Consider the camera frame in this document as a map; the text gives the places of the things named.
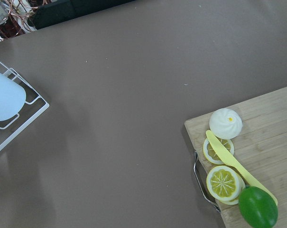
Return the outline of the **light blue cup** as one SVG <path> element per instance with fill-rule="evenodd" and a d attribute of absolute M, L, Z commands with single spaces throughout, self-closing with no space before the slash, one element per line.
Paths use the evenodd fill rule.
<path fill-rule="evenodd" d="M 0 121 L 14 117 L 25 101 L 24 88 L 0 73 Z"/>

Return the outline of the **bamboo cutting board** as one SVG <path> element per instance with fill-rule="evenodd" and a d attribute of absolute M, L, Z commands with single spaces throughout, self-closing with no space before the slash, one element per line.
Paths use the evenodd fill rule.
<path fill-rule="evenodd" d="M 287 228 L 287 87 L 234 104 L 242 119 L 236 159 L 278 200 L 277 228 Z"/>

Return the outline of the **white toy bun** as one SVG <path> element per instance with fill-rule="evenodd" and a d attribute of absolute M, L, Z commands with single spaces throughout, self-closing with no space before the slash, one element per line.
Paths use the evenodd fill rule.
<path fill-rule="evenodd" d="M 221 139 L 232 139 L 242 130 L 242 119 L 232 109 L 222 108 L 214 111 L 209 120 L 212 133 Z"/>

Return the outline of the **toy lemon slice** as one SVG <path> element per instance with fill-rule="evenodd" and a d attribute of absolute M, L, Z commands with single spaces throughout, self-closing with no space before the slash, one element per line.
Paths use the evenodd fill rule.
<path fill-rule="evenodd" d="M 221 142 L 221 144 L 232 154 L 234 155 L 234 145 L 230 139 L 220 139 L 218 140 Z M 211 144 L 209 143 L 208 139 L 206 138 L 203 143 L 203 153 L 205 158 L 216 165 L 223 165 L 224 163 L 220 160 L 220 158 L 215 153 L 214 149 L 212 148 Z"/>
<path fill-rule="evenodd" d="M 245 188 L 242 177 L 224 165 L 215 166 L 208 172 L 206 184 L 209 193 L 226 205 L 238 204 L 239 195 Z"/>

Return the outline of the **yellow toy knife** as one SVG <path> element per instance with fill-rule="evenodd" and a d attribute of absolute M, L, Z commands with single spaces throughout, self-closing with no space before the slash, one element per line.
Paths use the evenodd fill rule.
<path fill-rule="evenodd" d="M 211 130 L 206 131 L 206 136 L 215 153 L 221 161 L 224 162 L 224 164 L 236 168 L 250 186 L 255 186 L 264 190 L 272 197 L 275 204 L 278 205 L 277 198 L 240 164 L 240 162 L 224 147 Z"/>

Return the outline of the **green toy lime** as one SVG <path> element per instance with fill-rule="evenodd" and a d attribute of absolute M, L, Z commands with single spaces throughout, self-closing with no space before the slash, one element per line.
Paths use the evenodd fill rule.
<path fill-rule="evenodd" d="M 278 220 L 278 207 L 272 197 L 258 187 L 246 187 L 239 195 L 239 210 L 253 228 L 272 228 Z"/>

